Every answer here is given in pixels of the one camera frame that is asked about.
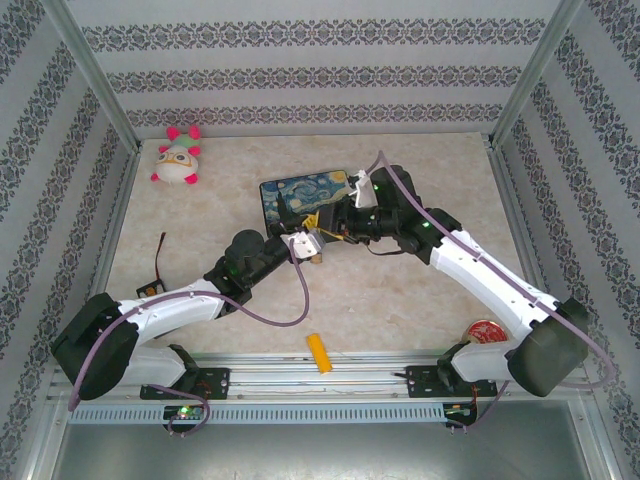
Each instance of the beige floor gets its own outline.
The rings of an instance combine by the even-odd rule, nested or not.
[[[167,288],[178,288],[213,267],[238,231],[264,234],[262,181],[331,169],[355,172],[370,165],[378,149],[411,174],[425,205],[447,210],[485,249],[520,272],[479,134],[207,139],[201,180],[193,186],[149,181],[157,147],[164,143],[144,144],[107,287],[114,299],[134,298],[137,287],[154,279],[160,232],[167,232],[160,273]],[[454,281],[409,255],[379,258],[363,246],[331,244],[321,265],[305,263],[302,269],[311,310],[301,325],[274,328],[235,313],[158,342],[191,352],[306,352],[305,337],[317,332],[333,352],[442,349],[474,320],[492,317]],[[247,307],[279,321],[296,318],[303,306],[289,264],[257,285],[253,297]]]

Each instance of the white plush toy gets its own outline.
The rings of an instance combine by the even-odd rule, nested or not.
[[[181,134],[176,127],[167,128],[167,136],[171,145],[163,145],[158,150],[160,156],[156,160],[156,170],[151,181],[162,180],[167,183],[186,182],[192,185],[198,181],[198,159],[200,155],[200,130],[189,128],[188,134]]]

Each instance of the patterned wallpaper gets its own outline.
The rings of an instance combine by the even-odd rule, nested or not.
[[[84,303],[128,153],[37,1],[0,1],[0,479],[43,401],[49,344]]]
[[[639,27],[633,2],[587,1],[502,146],[547,288],[585,304],[616,364],[596,401],[625,478],[640,478]]]
[[[157,138],[190,123],[207,136],[489,133],[558,0],[267,3],[69,6],[137,134]]]

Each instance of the pink plush toy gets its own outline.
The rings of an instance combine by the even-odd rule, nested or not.
[[[187,182],[193,185],[198,181],[196,156],[200,155],[200,129],[192,126],[189,127],[189,133],[185,134],[176,127],[169,127],[167,137],[171,145],[158,148],[160,156],[156,160],[156,171],[151,175],[151,181]]]

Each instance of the starry night picture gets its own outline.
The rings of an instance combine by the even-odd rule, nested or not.
[[[273,180],[260,185],[266,224],[277,222],[282,214],[314,213],[350,191],[344,170]]]

